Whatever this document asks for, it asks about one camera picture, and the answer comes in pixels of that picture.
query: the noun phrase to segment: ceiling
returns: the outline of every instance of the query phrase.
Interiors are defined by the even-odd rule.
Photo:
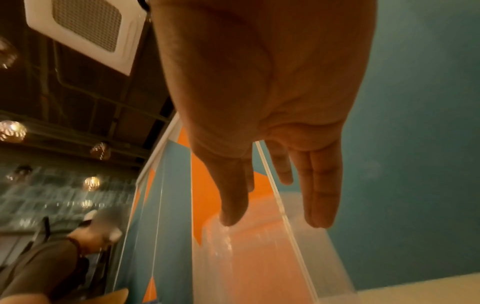
[[[0,149],[137,174],[175,113],[150,21],[129,77],[30,29],[23,1],[0,2],[0,36],[19,53],[0,70],[0,119],[28,128],[21,146]],[[112,146],[107,163],[90,156],[100,141]]]

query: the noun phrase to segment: dark shirt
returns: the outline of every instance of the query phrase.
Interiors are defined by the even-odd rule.
[[[0,272],[0,299],[16,294],[51,296],[77,265],[77,247],[68,239],[33,247]]]

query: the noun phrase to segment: hand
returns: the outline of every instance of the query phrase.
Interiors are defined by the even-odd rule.
[[[298,169],[305,219],[330,227],[342,187],[341,133],[367,66],[375,0],[156,0],[165,78],[191,149],[237,223],[265,139],[282,183]]]

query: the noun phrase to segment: ceiling air conditioner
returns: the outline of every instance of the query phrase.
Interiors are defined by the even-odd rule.
[[[129,75],[146,12],[137,0],[24,0],[32,29]]]

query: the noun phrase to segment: clear acrylic box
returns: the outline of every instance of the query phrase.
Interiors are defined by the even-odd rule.
[[[302,196],[250,202],[244,218],[205,224],[194,265],[195,304],[358,304],[325,229],[311,228]]]

